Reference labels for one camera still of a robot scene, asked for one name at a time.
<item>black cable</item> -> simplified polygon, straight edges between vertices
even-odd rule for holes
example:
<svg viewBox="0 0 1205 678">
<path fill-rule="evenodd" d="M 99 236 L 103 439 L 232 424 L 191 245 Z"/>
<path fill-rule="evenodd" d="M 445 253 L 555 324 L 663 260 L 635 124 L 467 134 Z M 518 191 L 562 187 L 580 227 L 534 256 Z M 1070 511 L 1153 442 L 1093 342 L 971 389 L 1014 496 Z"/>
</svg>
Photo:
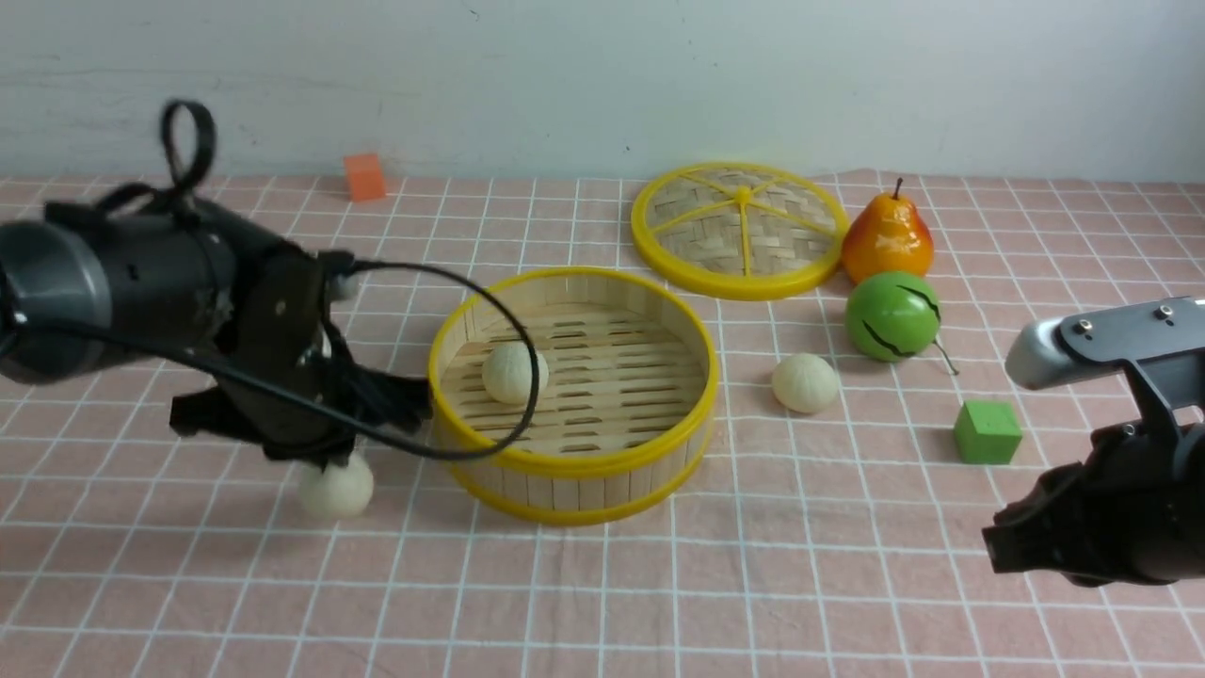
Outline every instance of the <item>black cable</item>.
<svg viewBox="0 0 1205 678">
<path fill-rule="evenodd" d="M 186 108 L 193 116 L 193 122 L 196 125 L 196 151 L 193 154 L 193 161 L 189 164 L 187 171 L 182 171 L 180 167 L 180 154 L 176 151 L 176 142 L 174 135 L 172 124 L 175 122 L 176 113 Z M 98 200 L 93 208 L 100 213 L 107 213 L 116 211 L 133 200 L 141 197 L 143 195 L 151 195 L 149 204 L 143 207 L 146 211 L 157 212 L 174 212 L 175 216 L 181 218 L 187 218 L 190 216 L 190 200 L 188 197 L 192 195 L 193 190 L 205 181 L 208 175 L 210 167 L 213 165 L 213 158 L 216 155 L 217 147 L 217 129 L 213 120 L 213 116 L 210 113 L 208 108 L 196 101 L 188 101 L 183 99 L 172 99 L 163 110 L 159 123 L 159 137 L 163 142 L 164 153 L 167 158 L 167 167 L 171 173 L 172 184 L 167 189 L 153 188 L 146 183 L 131 182 L 117 187 L 111 190 L 107 195 Z M 430 272 L 449 279 L 454 279 L 460 284 L 472 289 L 486 299 L 490 305 L 496 307 L 502 316 L 515 326 L 518 332 L 521 341 L 528 349 L 528 356 L 531 360 L 531 391 L 528 396 L 527 406 L 523 409 L 523 417 L 519 418 L 518 425 L 501 441 L 494 443 L 494 446 L 486 448 L 483 450 L 476 452 L 449 452 L 440 450 L 437 448 L 430 448 L 421 443 L 415 443 L 412 441 L 406 441 L 395 436 L 389 436 L 376 431 L 371 426 L 368 426 L 363 421 L 349 417 L 333 408 L 328 408 L 319 403 L 315 403 L 310 399 L 298 396 L 289 393 L 275 384 L 264 382 L 254 376 L 247 375 L 246 372 L 230 367 L 229 365 L 205 359 L 193 354 L 189 350 L 182 350 L 176 347 L 161 346 L 155 342 L 146 342 L 143 338 L 123 336 L 102 326 L 96 326 L 87 323 L 80 323 L 65 319 L 52 319 L 52 320 L 40 320 L 40 322 L 18 322 L 12 326 L 6 328 L 6 331 L 0 336 L 0 359 L 2 359 L 7 353 L 16 348 L 16 344 L 22 331 L 58 331 L 63 334 L 75 335 L 82 338 L 92 338 L 95 342 L 102 342 L 106 344 L 112 344 L 145 354 L 148 356 L 155 356 L 174 364 L 182 365 L 204 372 L 214 378 L 222 378 L 228 382 L 236 383 L 247 389 L 258 391 L 263 395 L 275 397 L 300 408 L 308 409 L 315 414 L 325 417 L 334 421 L 347 426 L 352 431 L 400 450 L 407 452 L 412 455 L 434 460 L 434 461 L 474 461 L 484 458 L 496 455 L 509 448 L 511 444 L 517 442 L 519 437 L 527 431 L 528 426 L 531 425 L 531 419 L 535 417 L 536 399 L 540 390 L 540 381 L 537 376 L 540 373 L 540 364 L 536 354 L 535 344 L 531 342 L 531 336 L 527 332 L 523 323 L 507 308 L 496 296 L 487 291 L 484 288 L 475 283 L 474 281 L 464 277 L 463 275 L 452 272 L 449 270 L 443 270 L 440 267 L 425 265 L 425 264 L 411 264 L 411 263 L 398 263 L 398 261 L 375 261 L 355 260 L 354 255 L 349 252 L 328 252 L 325 253 L 328 260 L 336 261 L 337 269 L 333 272 L 340 275 L 354 275 L 357 272 L 368 272 L 372 270 L 386 270 L 386 269 L 404 269 L 404 270 L 416 270 L 422 272 Z M 384 412 L 387 399 L 372 383 L 370 376 L 362 370 L 351 355 L 351 350 L 342 335 L 339 332 L 335 324 L 330 320 L 329 308 L 323 311 L 323 328 L 327 336 L 331 343 L 333 356 L 336 358 L 335 365 L 342 367 L 346 376 L 349 377 L 352 390 L 362 399 L 363 405 L 372 408 L 375 414 L 383 421 L 393 421 L 394 418 L 389 417 L 389 413 Z"/>
<path fill-rule="evenodd" d="M 374 261 L 374 263 L 380 264 L 384 261 Z M 536 349 L 535 344 L 531 342 L 531 336 L 523 326 L 523 323 L 519 322 L 518 318 L 516 318 L 515 314 L 510 311 L 510 308 L 507 308 L 504 303 L 501 303 L 501 301 L 499 301 L 496 296 L 494 296 L 486 289 L 482 289 L 472 281 L 463 278 L 463 276 L 458 276 L 454 272 L 443 271 L 434 266 L 428 266 L 424 264 L 390 263 L 388 264 L 388 267 L 410 267 L 415 270 L 434 272 L 436 275 L 443 275 L 445 277 L 449 277 L 452 279 L 464 279 L 468 287 L 472 288 L 475 291 L 481 294 L 483 299 L 489 301 L 490 305 L 495 306 L 504 316 L 506 316 L 509 320 L 511 320 L 511 323 L 515 326 L 515 330 L 519 335 L 521 341 L 528 348 L 528 355 L 531 359 L 531 367 L 533 367 L 531 375 L 533 376 L 539 375 L 539 362 L 535 353 Z M 352 431 L 364 436 L 365 438 L 376 441 L 377 443 L 389 446 L 392 448 L 398 448 L 415 456 L 429 459 L 433 461 L 453 461 L 453 462 L 476 461 L 496 455 L 502 450 L 505 450 L 506 448 L 509 448 L 511 444 L 518 441 L 521 436 L 523 436 L 528 426 L 531 424 L 531 419 L 535 417 L 536 397 L 539 396 L 539 389 L 540 389 L 539 379 L 533 378 L 531 391 L 528 397 L 527 407 L 523 411 L 523 417 L 519 418 L 518 425 L 516 425 L 515 429 L 505 438 L 498 441 L 492 447 L 482 450 L 449 452 L 449 450 L 441 450 L 437 448 L 430 448 L 421 443 L 406 441 L 396 436 L 389 436 L 387 434 L 376 431 L 371 426 L 365 425 L 363 421 L 353 417 L 346 415 L 339 411 L 316 403 L 307 397 L 298 396 L 296 394 L 284 390 L 269 382 L 264 382 L 258 377 L 247 375 L 246 372 L 234 369 L 227 364 L 198 356 L 194 353 L 190 353 L 188 350 L 181 350 L 176 347 L 167 347 L 159 344 L 157 342 L 147 342 L 143 341 L 143 338 L 123 336 L 120 334 L 117 334 L 116 331 L 111 331 L 102 326 L 96 326 L 88 323 L 66 320 L 66 319 L 51 319 L 41 322 L 27 320 L 24 323 L 18 324 L 14 329 L 16 331 L 11 331 L 7 336 L 4 337 L 4 341 L 0 342 L 0 348 L 4 348 L 6 350 L 12 349 L 13 346 L 16 344 L 18 331 L 22 332 L 57 331 L 63 334 L 71 334 L 81 338 L 92 338 L 92 341 L 95 342 L 102 342 L 106 344 L 123 347 L 133 352 L 145 354 L 147 356 L 154 356 L 174 364 L 182 365 L 184 367 L 189 367 L 199 372 L 204 372 L 214 378 L 236 383 L 241 387 L 258 391 L 263 395 L 286 401 L 296 407 L 308 409 L 315 414 L 335 420 L 342 424 L 343 426 L 351 429 Z"/>
</svg>

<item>yellow rim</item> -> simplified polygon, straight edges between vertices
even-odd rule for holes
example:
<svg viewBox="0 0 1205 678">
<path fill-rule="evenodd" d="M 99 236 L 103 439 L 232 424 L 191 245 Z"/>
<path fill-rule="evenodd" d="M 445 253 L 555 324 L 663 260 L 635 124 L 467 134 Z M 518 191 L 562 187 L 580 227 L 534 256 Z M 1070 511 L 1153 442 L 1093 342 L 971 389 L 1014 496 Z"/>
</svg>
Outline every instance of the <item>yellow rim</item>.
<svg viewBox="0 0 1205 678">
<path fill-rule="evenodd" d="M 733 195 L 731 200 L 724 200 L 716 202 L 706 210 L 695 210 L 688 214 L 682 214 L 670 223 L 660 224 L 657 228 L 648 228 L 645 222 L 645 211 L 648 208 L 648 200 L 652 199 L 658 190 L 660 190 L 666 183 L 677 178 L 690 178 L 704 185 L 709 185 L 721 193 L 730 194 L 731 191 L 722 185 L 717 185 L 711 181 L 701 177 L 687 177 L 692 172 L 705 170 L 705 169 L 717 169 L 717 167 L 730 167 L 730 169 L 742 169 L 752 172 L 769 173 L 775 178 L 764 183 L 760 183 L 748 191 L 748 197 L 752 199 L 758 193 L 765 190 L 772 183 L 778 181 L 789 181 L 798 183 L 817 196 L 821 201 L 833 212 L 833 218 L 836 220 L 836 231 L 833 234 L 833 247 L 819 259 L 813 261 L 811 265 L 804 267 L 803 270 L 784 272 L 778 275 L 766 275 L 759 277 L 751 277 L 750 272 L 750 253 L 748 253 L 748 220 L 746 216 L 746 202 L 737 200 Z M 733 275 L 725 275 L 721 272 L 710 271 L 688 263 L 682 261 L 680 258 L 675 257 L 668 249 L 665 249 L 660 242 L 658 242 L 656 235 L 659 230 L 677 223 L 678 220 L 684 220 L 692 216 L 696 216 L 696 212 L 710 211 L 712 208 L 731 205 L 740 205 L 741 214 L 741 236 L 745 238 L 745 276 L 737 277 Z M 797 218 L 792 214 L 782 213 L 780 210 L 771 207 L 765 204 L 756 204 L 760 210 L 765 210 L 778 216 L 786 217 L 790 220 L 800 223 L 805 228 L 812 230 L 816 229 L 815 224 L 810 224 L 801 218 Z M 636 201 L 631 207 L 631 235 L 633 241 L 636 244 L 636 250 L 640 255 L 645 258 L 645 261 L 653 267 L 657 272 L 664 275 L 670 282 L 677 284 L 683 289 L 695 291 L 698 294 L 705 294 L 707 296 L 718 296 L 721 299 L 733 299 L 740 301 L 764 301 L 770 299 L 783 299 L 787 296 L 794 296 L 809 289 L 812 289 L 828 279 L 841 264 L 841 240 L 845 237 L 846 231 L 850 229 L 848 217 L 845 213 L 845 208 L 841 204 L 833 197 L 829 191 L 824 190 L 815 182 L 811 182 L 804 177 L 795 176 L 790 172 L 782 171 L 775 167 L 768 167 L 764 165 L 757 165 L 751 163 L 703 163 L 698 165 L 690 165 L 669 172 L 654 179 L 652 183 L 645 187 L 636 196 Z"/>
<path fill-rule="evenodd" d="M 476 497 L 481 503 L 493 507 L 502 513 L 513 515 L 516 518 L 529 520 L 531 523 L 542 523 L 545 525 L 556 525 L 559 527 L 582 527 L 584 525 L 599 525 L 602 523 L 611 523 L 615 520 L 622 520 L 624 518 L 630 518 L 637 513 L 648 511 L 654 506 L 664 502 L 670 495 L 672 495 L 678 488 L 686 484 L 687 481 L 694 474 L 703 464 L 703 459 L 707 456 L 707 447 L 711 444 L 711 432 L 707 434 L 703 447 L 699 453 L 690 460 L 690 464 L 682 470 L 681 473 L 675 476 L 669 483 L 662 485 L 656 493 L 641 497 L 635 502 L 628 502 L 617 507 L 596 509 L 596 511 L 572 511 L 572 512 L 560 512 L 554 509 L 542 509 L 521 505 L 518 502 L 512 502 L 496 493 L 490 493 L 481 485 L 474 483 L 459 467 L 449 466 L 448 471 L 452 477 L 465 489 L 466 493 Z"/>
<path fill-rule="evenodd" d="M 707 331 L 706 325 L 699 318 L 699 316 L 682 301 L 676 295 L 668 291 L 665 288 L 652 283 L 645 277 L 639 275 L 631 275 L 617 270 L 595 267 L 595 266 L 562 266 L 552 269 L 541 269 L 517 275 L 515 277 L 504 279 L 493 287 L 487 289 L 490 293 L 498 293 L 507 287 L 519 284 L 522 282 L 539 278 L 539 277 L 563 277 L 570 275 L 599 275 L 606 277 L 613 277 L 616 279 L 622 279 L 631 284 L 640 284 L 641 287 L 652 289 L 659 294 L 663 299 L 670 301 L 678 309 L 681 309 L 690 319 L 690 323 L 695 331 L 703 336 L 704 347 L 707 352 L 707 383 L 703 389 L 703 395 L 699 397 L 699 402 L 694 405 L 690 413 L 687 414 L 682 421 L 674 425 L 672 429 L 666 431 L 664 435 L 648 441 L 635 448 L 612 453 L 609 455 L 600 455 L 596 458 L 586 459 L 560 459 L 545 455 L 536 455 L 523 450 L 521 448 L 507 448 L 501 453 L 494 455 L 487 461 L 490 461 L 502 468 L 509 468 L 517 471 L 519 473 L 542 476 L 547 478 L 593 478 L 596 476 L 624 473 L 647 466 L 656 462 L 658 459 L 670 454 L 675 448 L 683 444 L 700 426 L 707 424 L 711 419 L 712 406 L 716 402 L 716 394 L 719 390 L 719 360 L 716 358 L 716 349 L 712 343 L 711 332 Z M 452 441 L 451 444 L 464 446 L 466 450 L 477 450 L 482 448 L 488 448 L 494 444 L 494 441 L 482 436 L 472 428 L 470 428 L 452 408 L 448 400 L 443 396 L 440 390 L 440 375 L 439 375 L 439 360 L 440 360 L 440 348 L 443 346 L 445 337 L 448 331 L 451 331 L 457 323 L 462 320 L 462 317 L 469 312 L 475 303 L 487 302 L 477 295 L 474 295 L 460 306 L 445 320 L 443 325 L 440 328 L 439 332 L 435 335 L 435 342 L 431 347 L 431 355 L 427 364 L 427 377 L 431 384 L 431 400 L 436 417 L 443 420 L 447 428 L 451 430 L 448 436 Z"/>
</svg>

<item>bamboo steamer basket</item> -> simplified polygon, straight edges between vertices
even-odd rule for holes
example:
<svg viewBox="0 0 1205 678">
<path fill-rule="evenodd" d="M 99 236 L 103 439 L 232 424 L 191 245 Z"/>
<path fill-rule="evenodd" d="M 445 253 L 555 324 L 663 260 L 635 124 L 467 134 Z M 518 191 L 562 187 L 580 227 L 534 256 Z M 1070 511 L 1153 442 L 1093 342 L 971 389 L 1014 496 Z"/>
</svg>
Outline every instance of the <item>bamboo steamer basket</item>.
<svg viewBox="0 0 1205 678">
<path fill-rule="evenodd" d="M 689 306 L 593 266 L 527 272 L 489 291 L 524 323 L 549 377 L 516 446 L 448 464 L 465 490 L 504 513 L 574 526 L 646 511 L 692 476 L 711 440 L 719 362 Z M 492 347 L 517 341 L 478 296 L 445 322 L 428 366 L 443 447 L 481 449 L 518 424 L 524 406 L 493 401 L 481 379 Z"/>
<path fill-rule="evenodd" d="M 652 181 L 631 207 L 636 250 L 699 294 L 764 301 L 823 283 L 850 222 L 818 184 L 747 163 L 704 163 Z"/>
</svg>

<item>orange cube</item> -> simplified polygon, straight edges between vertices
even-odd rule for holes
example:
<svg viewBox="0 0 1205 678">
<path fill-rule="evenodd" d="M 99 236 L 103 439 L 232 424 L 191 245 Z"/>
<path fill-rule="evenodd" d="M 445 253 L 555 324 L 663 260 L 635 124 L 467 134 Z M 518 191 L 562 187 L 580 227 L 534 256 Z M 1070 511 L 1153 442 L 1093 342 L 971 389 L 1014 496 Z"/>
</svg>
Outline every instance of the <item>orange cube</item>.
<svg viewBox="0 0 1205 678">
<path fill-rule="evenodd" d="M 376 153 L 346 155 L 343 170 L 347 172 L 347 189 L 353 202 L 380 200 L 386 196 L 384 172 Z"/>
</svg>

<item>green cube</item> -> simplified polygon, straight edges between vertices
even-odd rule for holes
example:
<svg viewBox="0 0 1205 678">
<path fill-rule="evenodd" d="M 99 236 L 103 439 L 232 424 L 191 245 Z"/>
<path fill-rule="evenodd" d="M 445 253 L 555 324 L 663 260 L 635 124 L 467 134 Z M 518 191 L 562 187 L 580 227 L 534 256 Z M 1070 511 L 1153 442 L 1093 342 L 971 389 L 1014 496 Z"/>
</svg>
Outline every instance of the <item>green cube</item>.
<svg viewBox="0 0 1205 678">
<path fill-rule="evenodd" d="M 966 401 L 954 423 L 958 456 L 964 464 L 1007 465 L 1021 438 L 1021 425 L 1009 403 Z"/>
</svg>

